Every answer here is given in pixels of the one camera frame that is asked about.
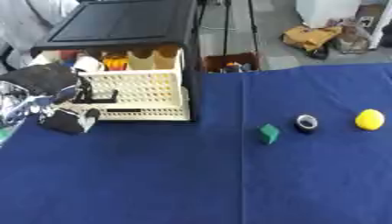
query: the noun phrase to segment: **plastic crate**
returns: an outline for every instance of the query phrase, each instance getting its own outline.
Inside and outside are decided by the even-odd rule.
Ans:
[[[60,52],[45,51],[31,65],[60,61]],[[110,98],[118,90],[117,103],[60,104],[63,109],[83,113],[101,111],[103,121],[190,121],[188,91],[182,84],[183,50],[178,50],[170,70],[126,70],[79,73],[91,82],[94,98]]]
[[[60,61],[60,53],[43,52],[32,65],[44,65]],[[178,50],[174,68],[169,70],[125,70],[79,73],[88,79],[94,90],[94,98],[110,98],[118,90],[116,108],[126,109],[175,109],[182,106],[182,70],[184,54]]]
[[[120,111],[117,104],[112,107],[102,104],[73,104],[65,102],[59,108],[71,109],[78,113],[85,113],[89,109],[98,109],[101,112],[101,121],[189,121],[190,109],[188,106],[188,93],[182,88],[183,104],[180,108],[141,108],[138,110]]]

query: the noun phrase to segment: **robotic arm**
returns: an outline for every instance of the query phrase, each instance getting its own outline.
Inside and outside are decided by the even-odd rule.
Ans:
[[[12,126],[29,115],[40,114],[39,122],[46,128],[71,134],[87,132],[98,119],[98,110],[78,115],[52,107],[81,95],[83,91],[79,89],[86,85],[76,71],[59,63],[28,66],[1,75],[0,127]]]

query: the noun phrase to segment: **tape roll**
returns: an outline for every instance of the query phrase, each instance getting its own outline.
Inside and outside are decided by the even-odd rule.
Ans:
[[[316,117],[311,115],[300,115],[297,117],[295,126],[298,131],[306,134],[314,132],[319,126],[319,122]]]

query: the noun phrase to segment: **floor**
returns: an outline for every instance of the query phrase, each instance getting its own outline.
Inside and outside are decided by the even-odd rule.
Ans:
[[[244,53],[254,49],[250,31],[248,0],[232,0],[228,53]],[[284,45],[279,36],[287,29],[301,24],[295,11],[295,0],[253,0],[255,22],[259,31],[259,48],[263,70],[284,69],[302,65],[335,65],[382,63],[392,61],[392,50],[380,48],[362,55],[342,55],[332,50],[327,60],[310,59],[297,49]],[[223,5],[209,5],[200,32],[203,56],[222,55]]]

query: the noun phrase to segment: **blue tablecloth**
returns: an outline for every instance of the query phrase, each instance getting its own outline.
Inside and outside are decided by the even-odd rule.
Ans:
[[[199,123],[30,119],[0,151],[0,223],[385,224],[392,221],[392,66],[204,76]],[[354,126],[363,109],[380,130]],[[297,133],[295,116],[319,119]],[[256,127],[281,130],[271,146]]]

